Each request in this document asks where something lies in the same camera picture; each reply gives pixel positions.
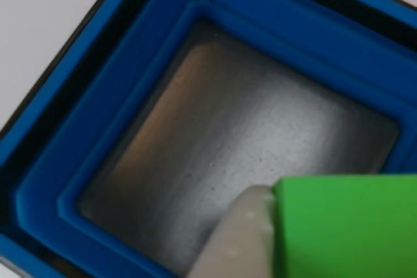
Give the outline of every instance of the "metal plate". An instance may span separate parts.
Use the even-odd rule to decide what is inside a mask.
[[[375,173],[397,135],[387,117],[198,23],[79,207],[185,275],[247,186]]]

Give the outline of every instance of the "gray metal surface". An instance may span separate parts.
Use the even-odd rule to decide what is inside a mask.
[[[82,214],[185,275],[247,186],[381,169],[395,123],[200,23],[80,200]]]

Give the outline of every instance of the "blue silicone tray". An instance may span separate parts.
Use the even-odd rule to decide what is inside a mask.
[[[417,171],[417,53],[309,0],[148,0],[12,194],[15,222],[93,277],[172,277],[76,203],[200,19],[395,119],[384,172]]]

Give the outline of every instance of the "green block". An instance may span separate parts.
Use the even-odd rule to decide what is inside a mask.
[[[274,192],[276,277],[417,277],[417,176],[284,178]]]

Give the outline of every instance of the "reflective metal surface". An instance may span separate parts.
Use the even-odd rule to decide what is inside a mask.
[[[397,133],[392,120],[200,23],[79,207],[185,275],[247,186],[377,172]]]

